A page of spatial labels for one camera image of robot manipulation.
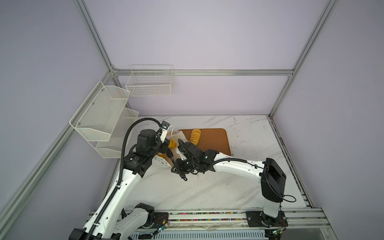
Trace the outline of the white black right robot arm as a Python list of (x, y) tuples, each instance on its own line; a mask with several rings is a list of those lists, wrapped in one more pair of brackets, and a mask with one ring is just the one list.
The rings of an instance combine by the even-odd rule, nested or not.
[(203, 151), (191, 142), (178, 140), (176, 150), (180, 156), (173, 160), (171, 172), (187, 180), (187, 174), (207, 172), (229, 173), (252, 180), (261, 186), (264, 197), (262, 216), (276, 219), (285, 197), (287, 176), (277, 162), (271, 158), (251, 161), (228, 156), (216, 150)]

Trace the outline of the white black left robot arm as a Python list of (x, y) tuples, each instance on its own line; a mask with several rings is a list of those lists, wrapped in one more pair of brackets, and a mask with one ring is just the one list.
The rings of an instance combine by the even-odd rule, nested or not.
[(165, 153), (170, 141), (168, 128), (142, 130), (137, 143), (125, 154), (117, 178), (93, 216), (80, 229), (73, 229), (70, 240), (127, 240), (140, 227), (154, 224), (154, 207), (139, 203), (126, 217), (122, 210), (133, 189), (142, 180), (158, 153)]

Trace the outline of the yellow round fake bread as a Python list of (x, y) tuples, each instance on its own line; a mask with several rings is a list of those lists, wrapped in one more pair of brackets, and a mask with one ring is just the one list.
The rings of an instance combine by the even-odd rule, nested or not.
[(170, 140), (168, 148), (169, 149), (173, 149), (173, 148), (176, 148), (176, 147), (177, 147), (177, 143), (174, 140)]

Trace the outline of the cartoon animal paper gift bag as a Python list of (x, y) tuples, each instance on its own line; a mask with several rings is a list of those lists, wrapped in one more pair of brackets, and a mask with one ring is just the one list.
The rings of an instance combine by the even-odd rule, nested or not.
[(169, 168), (171, 168), (174, 165), (177, 159), (183, 158), (178, 149), (178, 146), (179, 146), (178, 140), (181, 139), (183, 142), (187, 141), (187, 138), (182, 130), (173, 131), (173, 127), (171, 127), (171, 129), (172, 129), (172, 132), (168, 132), (166, 138), (169, 140), (174, 140), (177, 143), (177, 147), (173, 149), (168, 148), (167, 152), (163, 155), (157, 154), (160, 158), (163, 159), (161, 160), (161, 162), (166, 166), (168, 166)]

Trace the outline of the yellow ridged fake bread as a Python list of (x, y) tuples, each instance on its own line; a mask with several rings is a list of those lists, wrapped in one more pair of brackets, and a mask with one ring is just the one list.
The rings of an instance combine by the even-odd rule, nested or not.
[(189, 142), (191, 142), (193, 145), (197, 146), (199, 143), (200, 137), (201, 137), (201, 130), (200, 129), (193, 129), (191, 131)]

